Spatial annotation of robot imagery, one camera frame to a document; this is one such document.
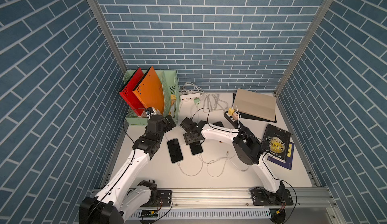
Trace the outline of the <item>black phone green case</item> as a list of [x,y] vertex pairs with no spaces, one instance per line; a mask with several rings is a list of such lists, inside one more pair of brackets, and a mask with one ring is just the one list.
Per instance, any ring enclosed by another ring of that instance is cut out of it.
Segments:
[[189,145],[192,155],[198,155],[203,153],[203,148],[200,143],[192,143]]
[[177,138],[167,141],[168,151],[173,164],[183,160],[182,151]]

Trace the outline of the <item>black phone pink case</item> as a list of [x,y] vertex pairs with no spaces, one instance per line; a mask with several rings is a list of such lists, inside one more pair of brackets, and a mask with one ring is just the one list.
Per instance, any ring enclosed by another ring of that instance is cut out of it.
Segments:
[[217,127],[224,127],[224,125],[221,121],[215,122],[215,123],[213,123],[213,125],[215,125]]

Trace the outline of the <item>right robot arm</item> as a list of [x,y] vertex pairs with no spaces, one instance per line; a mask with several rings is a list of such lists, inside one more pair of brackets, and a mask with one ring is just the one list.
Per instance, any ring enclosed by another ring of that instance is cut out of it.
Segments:
[[194,122],[185,118],[180,127],[185,131],[183,135],[187,145],[202,144],[205,140],[216,140],[233,145],[239,160],[250,166],[260,178],[263,188],[263,200],[257,205],[293,205],[290,191],[285,188],[284,181],[278,179],[265,163],[262,144],[257,137],[245,126],[240,129],[225,128],[222,122],[211,124],[207,121]]

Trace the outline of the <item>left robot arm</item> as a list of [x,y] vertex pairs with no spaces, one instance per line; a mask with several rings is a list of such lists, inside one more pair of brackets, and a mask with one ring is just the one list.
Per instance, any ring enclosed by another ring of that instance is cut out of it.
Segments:
[[79,223],[123,224],[142,205],[158,201],[157,184],[141,181],[133,191],[130,187],[159,150],[164,134],[175,126],[170,115],[149,117],[145,133],[134,142],[120,170],[95,197],[86,197],[80,204]]

